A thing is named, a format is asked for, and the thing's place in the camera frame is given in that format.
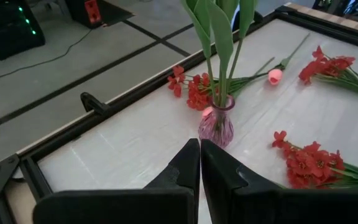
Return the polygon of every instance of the black cable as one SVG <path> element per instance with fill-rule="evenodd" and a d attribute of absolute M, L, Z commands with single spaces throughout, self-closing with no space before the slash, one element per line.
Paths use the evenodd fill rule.
<path fill-rule="evenodd" d="M 85 37 L 86 37 L 88 34 L 90 34 L 91 32 L 92 32 L 92 30 L 89 30 L 79 41 L 75 42 L 74 44 L 71 44 L 71 45 L 67 48 L 67 51 L 66 51 L 64 54 L 62 54 L 61 56 L 55 57 L 55 58 L 53 58 L 53 59 L 50 59 L 50 60 L 47 60 L 47 61 L 44 61 L 44 62 L 36 63 L 36 64 L 34 64 L 34 65 L 29 65 L 29 66 L 26 66 L 26 67 L 18 68 L 18 69 L 16 69 L 16 70 L 12 71 L 12 72 L 9 72 L 9 73 L 0 75 L 0 78 L 5 77 L 5 76 L 8 76 L 8 75 L 12 75 L 13 73 L 18 72 L 18 71 L 20 71 L 20 70 L 24 70 L 24 69 L 36 67 L 36 66 L 38 66 L 38 65 L 43 65 L 43 64 L 45 64 L 45 63 L 49 63 L 49 62 L 52 62 L 52 61 L 54 61 L 54 60 L 58 60 L 58 59 L 60 59 L 60 58 L 62 58 L 62 57 L 64 57 L 64 56 L 66 56 L 66 55 L 69 53 L 69 51 L 71 50 L 72 47 L 74 47 L 75 45 L 79 44 L 79 43 L 80 43 L 83 39 L 85 39 Z"/>

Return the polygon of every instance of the table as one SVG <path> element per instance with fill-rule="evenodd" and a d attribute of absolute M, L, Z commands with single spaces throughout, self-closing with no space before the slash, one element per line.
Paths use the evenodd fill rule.
<path fill-rule="evenodd" d="M 287 4 L 269 14 L 252 25 L 244 40 L 235 77 L 253 74 L 271 57 L 277 64 L 311 34 L 279 86 L 259 80 L 240 94 L 230 114 L 234 140 L 226 149 L 285 186 L 285 161 L 269 146 L 274 131 L 286 130 L 298 145 L 316 140 L 330 152 L 340 149 L 347 162 L 358 166 L 358 94 L 318 82 L 303 86 L 297 77 L 318 45 L 328 55 L 355 57 L 358 71 L 358 25 L 350 28 L 342 21 L 340 26 L 296 8 Z M 187 75 L 206 71 L 202 52 L 178 64 Z M 218 69 L 217 56 L 212 65 Z M 106 111 L 90 111 L 13 155 L 21 159 L 35 201 L 62 190 L 141 189 L 156 177 L 189 138 L 198 137 L 200 113 L 189 109 L 184 98 L 174 98 L 166 85 L 169 75 L 167 68 L 107 102 Z M 202 184 L 198 223 L 211 223 Z"/>

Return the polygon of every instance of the pink glass vase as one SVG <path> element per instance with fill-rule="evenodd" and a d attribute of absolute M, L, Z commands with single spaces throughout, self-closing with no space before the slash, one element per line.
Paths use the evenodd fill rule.
<path fill-rule="evenodd" d="M 234 130 L 227 112 L 233 109 L 234 98 L 227 96 L 226 107 L 218 107 L 211 100 L 212 112 L 203 117 L 198 127 L 200 139 L 209 139 L 222 149 L 233 140 Z"/>

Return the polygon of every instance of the black metal frame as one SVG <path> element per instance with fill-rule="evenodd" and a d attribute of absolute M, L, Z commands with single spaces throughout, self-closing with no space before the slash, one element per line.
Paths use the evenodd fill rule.
<path fill-rule="evenodd" d="M 275 19 L 280 19 L 358 46 L 358 30 L 311 17 L 286 6 L 279 7 L 276 9 L 276 11 L 265 16 L 259 23 L 253 23 L 250 26 L 247 35 L 257 31 Z M 238 40 L 239 36 L 238 32 L 236 32 L 233 34 L 233 41 L 237 42 Z M 213 55 L 215 55 L 216 49 L 214 45 L 212 45 L 211 50 Z M 181 65 L 185 70 L 189 70 L 204 61 L 205 57 L 203 53 L 198 52 L 197 54 L 187 58 L 187 60 L 179 63 L 179 65 Z M 136 87 L 135 89 L 127 92 L 126 94 L 120 96 L 119 98 L 106 105 L 98 102 L 97 100 L 95 101 L 95 99 L 92 99 L 92 103 L 89 103 L 89 97 L 86 97 L 85 100 L 83 100 L 86 110 L 88 111 L 91 108 L 97 109 L 98 111 L 91 111 L 89 114 L 76 121 L 75 123 L 63 128 L 47 139 L 44 139 L 43 141 L 32 146 L 26 152 L 19 153 L 19 166 L 35 200 L 39 202 L 40 199 L 52 194 L 52 190 L 48 185 L 48 182 L 45 180 L 45 177 L 37 165 L 39 160 L 51 154 L 53 151 L 56 151 L 68 142 L 80 137 L 89 129 L 114 116 L 116 113 L 140 100 L 154 90 L 160 88 L 167 83 L 167 78 L 171 75 L 173 75 L 172 70 L 166 70 L 153 79 L 145 82 L 144 84 Z M 4 180 L 1 180 L 1 182 L 7 182 L 7 179 L 4 178 Z M 6 203 L 4 194 L 0 194 L 0 203 L 2 203 L 2 205 L 0 205 L 0 216 L 12 217 L 8 212 L 9 209 L 6 209 L 9 208 L 9 204 Z M 15 222 L 16 221 L 14 219 L 7 219 L 4 221 L 2 218 L 0 218 L 0 223 Z"/>

